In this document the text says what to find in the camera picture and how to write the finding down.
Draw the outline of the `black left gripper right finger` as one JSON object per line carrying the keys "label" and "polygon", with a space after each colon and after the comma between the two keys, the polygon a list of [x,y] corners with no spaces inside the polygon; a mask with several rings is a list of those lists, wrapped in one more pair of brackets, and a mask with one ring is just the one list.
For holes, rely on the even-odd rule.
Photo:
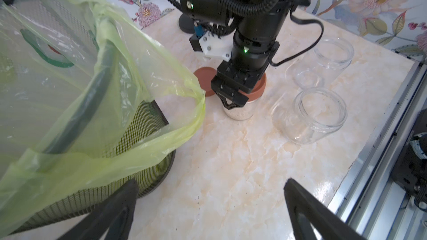
{"label": "black left gripper right finger", "polygon": [[363,239],[296,180],[289,178],[286,181],[284,197],[297,240],[315,240],[315,231],[324,240]]}

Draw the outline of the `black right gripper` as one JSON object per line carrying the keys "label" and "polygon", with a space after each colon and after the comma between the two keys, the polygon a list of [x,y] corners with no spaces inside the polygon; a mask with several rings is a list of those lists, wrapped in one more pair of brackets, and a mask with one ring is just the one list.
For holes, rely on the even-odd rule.
{"label": "black right gripper", "polygon": [[223,61],[217,68],[216,76],[211,81],[211,88],[227,110],[243,107],[258,81],[265,73],[267,65],[256,71],[244,71],[232,62]]}

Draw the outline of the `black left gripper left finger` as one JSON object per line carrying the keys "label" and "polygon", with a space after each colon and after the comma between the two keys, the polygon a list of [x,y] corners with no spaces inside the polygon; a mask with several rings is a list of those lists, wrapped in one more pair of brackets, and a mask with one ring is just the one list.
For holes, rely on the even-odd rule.
{"label": "black left gripper left finger", "polygon": [[133,223],[138,184],[127,181],[95,210],[60,237],[61,240],[126,240]]}

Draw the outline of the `clear plastic rice jar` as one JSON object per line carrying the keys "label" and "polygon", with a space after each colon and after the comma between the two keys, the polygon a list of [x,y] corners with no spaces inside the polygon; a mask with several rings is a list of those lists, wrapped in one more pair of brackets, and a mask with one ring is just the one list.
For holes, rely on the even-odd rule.
{"label": "clear plastic rice jar", "polygon": [[280,101],[272,111],[273,125],[289,141],[312,144],[340,130],[348,116],[345,101],[322,87],[303,90]]}

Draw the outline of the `rice jar beige lid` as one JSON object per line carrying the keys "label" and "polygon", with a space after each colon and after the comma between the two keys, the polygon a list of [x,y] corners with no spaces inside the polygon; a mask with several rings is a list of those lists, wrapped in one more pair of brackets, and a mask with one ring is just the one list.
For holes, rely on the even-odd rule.
{"label": "rice jar beige lid", "polygon": [[353,58],[354,48],[349,41],[325,38],[287,69],[286,80],[302,90],[328,87]]}

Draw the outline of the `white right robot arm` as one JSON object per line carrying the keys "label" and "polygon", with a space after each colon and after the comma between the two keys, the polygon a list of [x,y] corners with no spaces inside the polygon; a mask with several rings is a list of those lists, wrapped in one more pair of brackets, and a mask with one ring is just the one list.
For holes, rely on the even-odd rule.
{"label": "white right robot arm", "polygon": [[277,36],[289,17],[299,25],[313,24],[293,13],[311,0],[168,0],[194,25],[190,43],[195,52],[208,56],[211,36],[233,35],[230,52],[225,52],[210,86],[223,106],[232,110],[244,107],[266,69],[274,66],[279,49]]}

